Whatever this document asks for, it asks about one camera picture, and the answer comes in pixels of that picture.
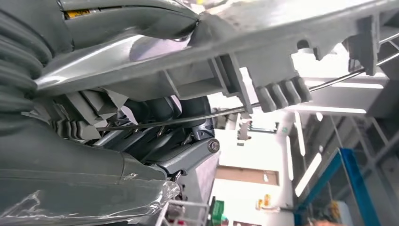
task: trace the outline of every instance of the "gray plastic housing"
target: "gray plastic housing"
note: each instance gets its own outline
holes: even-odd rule
[[[317,60],[345,41],[352,60],[368,75],[376,71],[382,22],[396,15],[399,1],[355,0],[332,3],[310,0],[236,2],[204,13],[189,47],[167,55],[132,60],[114,68],[68,78],[41,88],[59,95],[105,87],[134,100],[177,95],[190,99],[216,92],[238,96],[252,109],[240,68],[252,79],[264,112],[310,100],[291,54],[313,50]]]

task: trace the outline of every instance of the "dark gray metal component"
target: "dark gray metal component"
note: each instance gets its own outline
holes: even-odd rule
[[[366,70],[367,75],[374,75],[377,70],[377,53],[380,49],[379,31],[380,31],[380,17],[372,15],[361,19],[357,23],[358,34],[349,37],[345,44],[349,51],[351,61],[358,60],[360,65]],[[349,63],[349,71],[356,70],[356,67],[351,68]]]
[[[75,48],[100,44],[126,31],[178,39],[189,35],[196,23],[197,18],[184,13],[145,6],[112,8],[65,21]]]
[[[198,15],[176,0],[60,0],[64,11],[110,7],[154,7],[184,13],[192,18]]]
[[[169,175],[174,175],[180,170],[183,175],[187,175],[190,169],[195,168],[219,150],[218,143],[214,138],[201,140],[167,152],[156,152],[147,161],[163,168]]]

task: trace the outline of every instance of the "yellow label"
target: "yellow label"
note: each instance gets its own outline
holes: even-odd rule
[[[74,10],[74,11],[68,11],[66,12],[66,14],[68,15],[69,18],[74,18],[77,16],[90,14],[90,10],[88,9]]]

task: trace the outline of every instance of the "gray plastic cover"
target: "gray plastic cover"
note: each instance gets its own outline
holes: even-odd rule
[[[107,184],[115,177],[118,184]],[[156,214],[179,194],[171,181],[0,169],[0,225],[98,225]]]
[[[228,97],[238,96],[251,113],[240,72],[246,68],[263,111],[273,111],[310,100],[291,59],[300,48],[312,49],[321,60],[337,43],[345,41],[352,60],[359,61],[368,75],[374,75],[380,14],[390,12],[383,15],[386,21],[398,7],[397,0],[229,3],[200,15],[189,48],[65,79],[39,88],[39,92],[58,95],[104,86],[133,99],[136,95],[123,93],[128,87],[137,93],[155,90],[156,95],[175,94],[180,99],[223,92]]]

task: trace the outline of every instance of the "fluorescent ceiling light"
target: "fluorescent ceiling light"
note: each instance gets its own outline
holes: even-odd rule
[[[302,179],[299,181],[298,186],[296,186],[295,188],[295,194],[297,197],[301,196],[303,190],[308,185],[311,177],[313,176],[314,172],[316,171],[320,163],[321,163],[321,154],[317,153],[314,159],[312,160],[311,164],[309,165],[309,168],[303,175]]]
[[[298,143],[299,143],[299,151],[302,156],[305,156],[305,142],[303,140],[303,131],[302,131],[302,122],[301,116],[298,112],[295,112],[295,122],[296,122],[296,130],[298,131]]]
[[[323,120],[323,115],[320,112],[316,112],[316,118],[318,121]]]
[[[288,178],[289,180],[294,180],[294,170],[292,167],[292,154],[291,154],[291,141],[289,136],[287,136],[287,161],[288,161]]]
[[[305,81],[307,86],[318,86],[323,84],[322,81]],[[364,88],[364,89],[383,89],[384,86],[381,84],[370,84],[370,83],[353,83],[353,82],[339,82],[331,85],[332,87],[347,87],[347,88]]]
[[[293,105],[286,109],[299,110],[299,111],[315,111],[315,112],[343,112],[343,113],[358,113],[365,114],[366,110],[360,108],[343,108],[343,107],[321,107],[321,106],[306,106],[306,105]]]

